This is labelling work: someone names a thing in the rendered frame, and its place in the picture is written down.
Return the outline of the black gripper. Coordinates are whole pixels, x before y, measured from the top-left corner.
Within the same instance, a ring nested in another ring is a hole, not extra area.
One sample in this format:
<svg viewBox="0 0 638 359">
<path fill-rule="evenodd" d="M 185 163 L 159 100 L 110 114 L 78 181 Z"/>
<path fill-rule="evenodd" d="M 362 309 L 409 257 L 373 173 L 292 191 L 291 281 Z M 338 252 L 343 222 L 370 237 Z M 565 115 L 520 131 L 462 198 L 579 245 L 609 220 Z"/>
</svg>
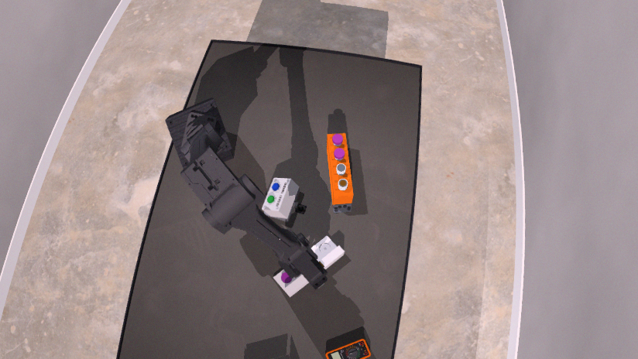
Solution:
<svg viewBox="0 0 638 359">
<path fill-rule="evenodd" d="M 318 256 L 314 253 L 314 251 L 313 251 L 310 247 L 308 247 L 308 251 L 309 251 L 309 252 L 310 252 L 310 253 L 311 253 L 311 254 L 312 254 L 312 255 L 313 255 L 316 259 L 318 259 Z M 293 272 L 293 270 L 289 267 L 289 265 L 285 265 L 285 264 L 283 264 L 280 260 L 278 261 L 278 263 L 279 263 L 279 265 L 283 268 L 283 270 L 284 270 L 284 271 L 288 274 L 288 276 L 289 276 L 291 279 L 293 279 L 293 277 L 294 277 L 294 278 L 297 278 L 297 277 L 300 275 L 300 274 L 299 274 L 299 275 L 296 275 L 296 274 Z"/>
</svg>

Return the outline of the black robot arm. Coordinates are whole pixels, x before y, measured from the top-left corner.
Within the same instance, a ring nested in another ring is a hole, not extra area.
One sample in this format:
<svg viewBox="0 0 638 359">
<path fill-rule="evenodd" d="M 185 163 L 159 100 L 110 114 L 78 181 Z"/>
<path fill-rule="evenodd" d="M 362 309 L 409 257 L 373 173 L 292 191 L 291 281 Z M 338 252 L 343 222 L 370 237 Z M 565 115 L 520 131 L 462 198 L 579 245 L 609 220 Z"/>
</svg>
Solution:
<svg viewBox="0 0 638 359">
<path fill-rule="evenodd" d="M 257 206 L 266 198 L 262 191 L 247 175 L 238 179 L 218 156 L 227 143 L 214 129 L 216 121 L 216 117 L 191 112 L 180 149 L 190 164 L 180 175 L 206 206 L 201 212 L 205 220 L 222 234 L 232 227 L 247 231 L 296 275 L 301 273 L 315 289 L 320 288 L 328 272 L 308 251 L 310 242 L 301 233 L 295 235 L 273 223 Z"/>
</svg>

